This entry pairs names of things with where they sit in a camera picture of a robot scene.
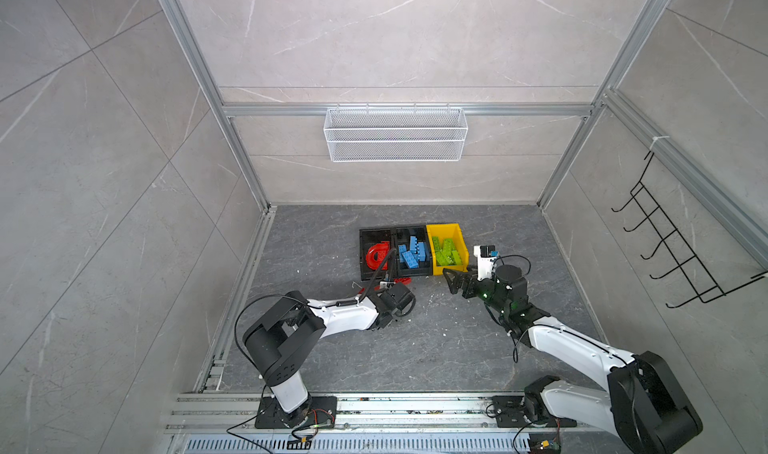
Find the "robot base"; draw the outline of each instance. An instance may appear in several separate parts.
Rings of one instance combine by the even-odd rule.
[[[256,416],[254,427],[256,429],[285,429],[287,427],[293,429],[304,422],[312,409],[328,411],[336,418],[336,402],[337,399],[332,396],[311,396],[299,409],[285,413],[276,398],[265,396],[259,402],[259,413]]]

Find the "green toy block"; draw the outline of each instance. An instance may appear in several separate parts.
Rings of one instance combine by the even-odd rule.
[[[438,266],[450,266],[451,263],[446,259],[446,256],[442,255],[441,251],[435,252],[435,260],[437,261]]]

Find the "gray tile wall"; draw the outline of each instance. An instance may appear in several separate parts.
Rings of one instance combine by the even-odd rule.
[[[673,0],[620,90],[768,224],[768,3]]]
[[[322,117],[239,117],[237,131],[275,203],[533,204],[578,117],[472,116],[456,162],[331,162]]]
[[[226,102],[591,102],[644,0],[181,0]]]
[[[157,0],[0,0],[0,178],[0,452],[147,452],[257,219]]]
[[[547,216],[562,252],[608,340],[634,352],[651,350],[672,366],[704,421],[704,432],[682,452],[764,452],[768,419],[768,349],[763,319],[768,280],[709,304],[677,304],[694,293],[661,248],[658,236],[636,206],[619,209],[645,167],[648,150],[612,114],[596,124],[571,171],[548,206]],[[658,160],[644,183],[696,249],[714,278],[731,289],[760,272],[760,266]],[[640,202],[647,208],[649,199]],[[654,222],[664,226],[658,214]],[[671,231],[665,226],[664,234]],[[672,241],[678,259],[690,256]],[[700,289],[712,282],[693,261],[687,274]]]

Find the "black wire hook rack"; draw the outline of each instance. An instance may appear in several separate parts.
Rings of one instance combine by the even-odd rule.
[[[668,276],[668,275],[672,274],[673,272],[675,272],[676,270],[678,270],[678,269],[679,269],[679,270],[680,270],[680,272],[682,272],[682,273],[683,273],[683,276],[685,276],[685,279],[688,281],[688,285],[689,285],[689,286],[691,287],[691,289],[693,289],[693,290],[694,290],[694,292],[696,293],[696,295],[695,295],[695,296],[691,297],[691,298],[690,298],[690,299],[688,299],[688,300],[685,300],[685,301],[683,301],[683,302],[682,302],[682,303],[680,303],[680,304],[677,304],[677,305],[670,305],[669,303],[666,303],[667,307],[669,307],[670,309],[677,309],[677,307],[682,307],[682,306],[684,306],[684,305],[688,304],[689,302],[691,302],[692,300],[696,300],[696,299],[700,300],[700,301],[701,301],[702,303],[704,303],[704,304],[706,304],[706,303],[710,303],[710,302],[712,302],[713,300],[715,300],[715,299],[719,299],[719,298],[721,298],[721,297],[723,297],[723,296],[727,296],[728,294],[731,294],[731,293],[733,293],[734,291],[741,289],[742,287],[745,287],[745,286],[749,286],[750,284],[752,284],[752,283],[755,283],[755,282],[757,282],[758,280],[761,280],[761,279],[763,279],[763,278],[765,277],[765,275],[766,275],[766,274],[768,274],[768,270],[766,270],[766,271],[763,271],[763,272],[761,272],[761,273],[759,273],[759,274],[755,274],[754,276],[750,277],[750,280],[748,280],[747,282],[745,282],[745,283],[744,283],[744,284],[742,284],[741,286],[737,286],[737,287],[735,287],[735,288],[733,288],[733,289],[731,289],[731,290],[724,290],[724,289],[723,289],[723,287],[722,287],[722,286],[720,286],[720,284],[719,284],[719,283],[718,283],[718,282],[715,280],[714,276],[712,275],[712,273],[710,272],[710,270],[709,270],[709,269],[706,267],[706,265],[705,265],[705,264],[704,264],[704,262],[701,260],[701,258],[699,258],[698,254],[696,254],[696,251],[694,251],[694,248],[692,248],[692,247],[690,246],[690,244],[688,244],[688,241],[686,240],[686,238],[685,238],[685,237],[682,235],[682,233],[680,232],[680,230],[679,230],[679,229],[677,229],[677,226],[675,225],[675,223],[674,223],[674,222],[672,222],[672,219],[669,217],[669,215],[667,215],[667,212],[666,212],[666,211],[665,211],[665,210],[664,210],[664,209],[663,209],[663,208],[662,208],[662,207],[659,205],[659,203],[656,201],[656,198],[654,198],[654,195],[653,195],[653,194],[651,194],[651,193],[650,193],[650,191],[648,190],[648,188],[645,186],[645,184],[643,184],[643,177],[645,176],[645,173],[646,173],[646,171],[648,171],[648,166],[650,165],[650,162],[651,162],[651,161],[654,159],[654,153],[653,153],[653,152],[648,152],[648,154],[646,154],[646,155],[645,155],[645,157],[643,158],[643,160],[646,160],[646,159],[648,160],[648,162],[647,162],[647,163],[646,163],[646,165],[645,165],[645,169],[643,169],[643,173],[640,175],[640,180],[638,180],[638,182],[637,182],[637,183],[636,183],[636,184],[635,184],[635,185],[632,187],[632,189],[630,189],[630,198],[629,198],[629,200],[627,201],[627,203],[626,203],[626,204],[624,204],[623,206],[621,206],[621,208],[620,208],[620,209],[613,209],[613,208],[611,208],[611,210],[612,210],[613,212],[621,212],[621,211],[622,211],[622,210],[624,210],[624,209],[625,209],[625,208],[626,208],[626,207],[627,207],[627,206],[628,206],[628,205],[629,205],[629,204],[630,204],[632,201],[634,201],[634,202],[636,203],[636,205],[637,205],[637,206],[640,208],[640,210],[642,211],[642,213],[643,213],[643,215],[644,215],[645,217],[644,217],[644,218],[643,218],[643,219],[642,219],[642,220],[641,220],[641,221],[638,223],[638,225],[637,225],[637,226],[635,226],[634,228],[631,228],[631,229],[627,229],[627,228],[624,228],[624,230],[625,230],[626,232],[632,232],[633,230],[636,230],[636,229],[638,229],[638,228],[639,228],[639,227],[640,227],[640,226],[641,226],[641,225],[642,225],[642,224],[643,224],[645,221],[648,221],[648,223],[649,223],[649,224],[650,224],[650,226],[651,226],[651,227],[654,229],[654,231],[656,231],[656,234],[658,235],[658,237],[659,237],[659,239],[660,239],[660,240],[659,240],[659,243],[656,245],[656,248],[654,249],[654,251],[653,251],[652,253],[650,253],[650,256],[648,256],[648,257],[645,257],[645,256],[643,256],[643,255],[641,254],[641,255],[640,255],[640,257],[642,257],[643,259],[646,259],[646,260],[648,260],[648,259],[650,259],[651,257],[653,257],[653,256],[655,256],[655,255],[656,255],[656,253],[658,252],[659,248],[661,248],[661,246],[664,246],[665,248],[667,248],[667,251],[670,253],[670,256],[672,256],[672,259],[673,259],[673,260],[674,260],[674,262],[677,264],[675,267],[673,267],[672,269],[668,270],[666,273],[662,274],[661,276],[653,276],[653,275],[651,275],[651,276],[650,276],[650,278],[651,278],[651,279],[662,279],[662,278],[664,278],[664,277],[666,277],[666,276]],[[642,204],[640,204],[640,202],[638,201],[638,194],[639,194],[640,192],[643,192],[643,191],[645,191],[645,193],[646,193],[646,194],[648,194],[648,196],[650,197],[650,199],[653,201],[653,204],[652,204],[652,205],[655,205],[655,207],[654,207],[653,209],[651,209],[651,210],[650,210],[650,212],[647,212],[647,211],[646,211],[646,208],[643,208]],[[673,229],[672,229],[672,231],[671,231],[671,232],[669,232],[669,233],[668,233],[667,235],[665,235],[665,236],[661,235],[661,232],[659,231],[659,229],[658,229],[657,225],[656,225],[656,224],[654,224],[654,221],[653,221],[653,219],[651,219],[651,218],[650,218],[650,216],[651,216],[651,215],[653,215],[653,214],[654,214],[655,212],[657,212],[657,211],[658,211],[658,212],[661,212],[661,213],[662,213],[662,214],[663,214],[663,215],[666,217],[666,219],[667,219],[667,222],[669,222],[669,224],[670,224],[670,225],[672,226],[672,228],[673,228]],[[681,238],[681,239],[682,239],[682,241],[685,243],[685,246],[686,246],[686,247],[688,248],[688,250],[691,252],[691,256],[687,257],[685,260],[682,260],[682,261],[681,261],[681,260],[679,260],[679,259],[677,258],[677,256],[675,256],[674,252],[672,252],[672,249],[670,248],[670,246],[667,244],[667,240],[668,240],[669,238],[671,238],[673,234],[677,234],[677,237],[679,237],[679,238]],[[687,273],[687,272],[685,272],[685,269],[683,268],[683,266],[685,266],[686,264],[688,264],[688,263],[689,263],[689,262],[691,262],[691,261],[695,261],[695,262],[698,262],[698,263],[699,263],[699,265],[700,265],[701,267],[703,267],[703,268],[704,268],[704,271],[706,272],[706,275],[707,275],[707,276],[709,276],[709,278],[710,278],[710,279],[712,279],[712,282],[714,283],[714,286],[712,286],[712,287],[710,287],[709,289],[707,289],[707,290],[705,290],[705,291],[702,291],[702,292],[699,292],[699,291],[698,291],[698,289],[696,288],[696,285],[695,285],[695,284],[694,284],[694,282],[693,282],[693,281],[690,279],[690,277],[688,277],[688,273]],[[715,295],[714,297],[711,297],[711,298],[709,298],[709,299],[705,299],[705,298],[703,298],[703,295],[705,295],[705,294],[707,294],[707,293],[709,293],[709,292],[711,292],[711,291],[713,291],[713,290],[715,290],[715,289],[717,289],[717,290],[720,292],[718,295]]]

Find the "blue brick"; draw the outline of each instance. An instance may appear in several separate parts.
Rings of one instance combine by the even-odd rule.
[[[409,269],[415,269],[418,267],[418,261],[415,257],[413,257],[413,254],[409,250],[402,253],[402,258],[406,261],[406,264],[408,264]]]
[[[416,245],[416,251],[418,253],[418,260],[424,262],[427,260],[427,249],[423,242]]]

